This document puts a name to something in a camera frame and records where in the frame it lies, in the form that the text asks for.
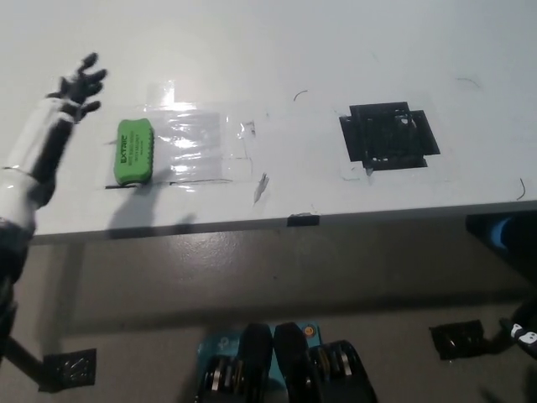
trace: blue object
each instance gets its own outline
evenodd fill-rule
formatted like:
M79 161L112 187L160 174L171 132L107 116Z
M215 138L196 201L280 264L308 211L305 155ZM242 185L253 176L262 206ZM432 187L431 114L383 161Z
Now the blue object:
M305 335L308 347L314 347L321 344L321 333L316 322L299 322L298 327ZM275 326L270 330L274 335ZM235 357L238 352L238 344L241 338L240 331L219 332L208 336L198 347L198 383L206 369L209 359L213 355L229 355ZM268 373L269 390L285 390L284 376L279 370L276 354L272 353L272 363Z
M490 232L490 241L495 247L507 250L507 247L502 242L502 233L503 227L505 227L505 224L507 224L510 220L511 217L505 218L504 220L498 222L494 225L492 231Z

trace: eraser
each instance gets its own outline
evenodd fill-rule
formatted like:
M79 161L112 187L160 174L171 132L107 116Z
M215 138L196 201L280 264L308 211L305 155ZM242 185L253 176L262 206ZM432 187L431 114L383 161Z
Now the eraser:
M117 128L114 175L120 186L144 184L153 174L154 133L148 119L122 120Z

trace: green sponge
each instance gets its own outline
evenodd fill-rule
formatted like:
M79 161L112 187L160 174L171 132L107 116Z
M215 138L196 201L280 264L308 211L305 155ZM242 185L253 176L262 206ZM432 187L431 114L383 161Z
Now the green sponge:
M153 128L148 119L122 120L117 128L114 175L120 186L143 184L153 174Z

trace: robotic hand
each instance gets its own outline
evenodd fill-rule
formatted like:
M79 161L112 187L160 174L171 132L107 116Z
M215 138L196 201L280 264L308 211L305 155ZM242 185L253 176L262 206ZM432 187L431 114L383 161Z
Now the robotic hand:
M42 100L29 117L0 170L0 342L14 317L13 284L22 273L35 213L55 190L55 175L73 129L101 103L89 101L102 90L106 70L89 73L93 53L60 79L60 88Z

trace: black tape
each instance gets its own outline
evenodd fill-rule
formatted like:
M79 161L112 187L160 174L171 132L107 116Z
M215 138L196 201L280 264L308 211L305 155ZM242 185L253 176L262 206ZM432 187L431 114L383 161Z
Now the black tape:
M287 218L288 227L314 227L319 225L321 218L313 214L302 213L302 214L292 214Z
M351 106L351 116L340 117L341 130L352 162L374 170L425 168L424 155L440 149L424 111L410 111L407 102Z

